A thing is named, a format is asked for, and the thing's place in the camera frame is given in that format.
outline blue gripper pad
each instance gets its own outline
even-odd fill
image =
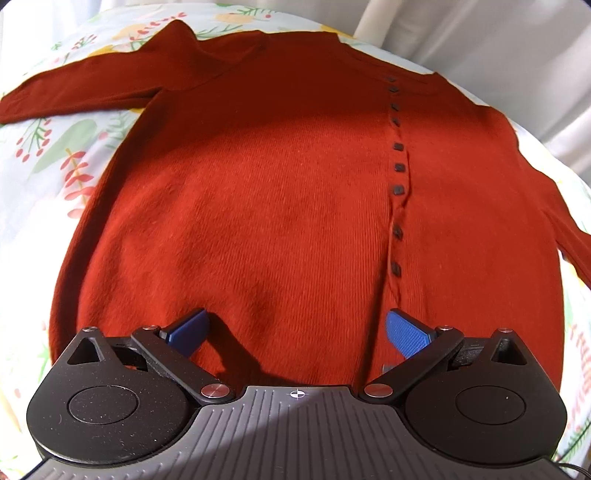
[[[421,351],[435,339],[435,331],[396,310],[386,316],[386,335],[405,359]]]
[[[208,333],[209,316],[206,310],[201,310],[170,332],[166,342],[188,358],[205,341]]]

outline white crosshair symbol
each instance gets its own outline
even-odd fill
[[[290,393],[290,396],[293,398],[303,398],[304,395],[307,395],[307,393],[302,392],[302,390],[294,390]]]

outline red sweater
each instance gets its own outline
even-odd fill
[[[558,387],[557,247],[590,285],[591,237],[498,111],[329,33],[197,41],[39,74],[0,123],[145,107],[90,200],[56,285],[55,359],[83,326],[128,335],[217,315],[194,360],[244,384],[353,384],[401,360],[399,307],[468,336],[510,326]]]

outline floral tablecloth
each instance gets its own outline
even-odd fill
[[[53,45],[23,79],[92,55],[137,50],[176,18],[188,23],[201,40],[242,30],[334,31],[304,18],[239,5],[183,3],[113,9]],[[347,35],[340,38],[385,61],[428,73]],[[228,92],[247,94],[239,86]],[[40,460],[27,432],[25,413],[50,368],[47,319],[61,261],[100,175],[140,114],[136,109],[93,112],[0,127],[0,471],[10,479],[20,478]],[[590,232],[589,188],[528,132],[514,127],[523,155],[557,183],[579,228]],[[560,393],[569,413],[556,459],[580,465],[591,443],[591,291],[568,260],[556,254],[565,313]]]

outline gray gripper base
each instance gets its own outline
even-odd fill
[[[396,411],[346,387],[248,387],[203,407],[187,433],[145,460],[84,468],[48,460],[31,480],[565,480],[547,460],[510,469],[456,463],[421,445]]]

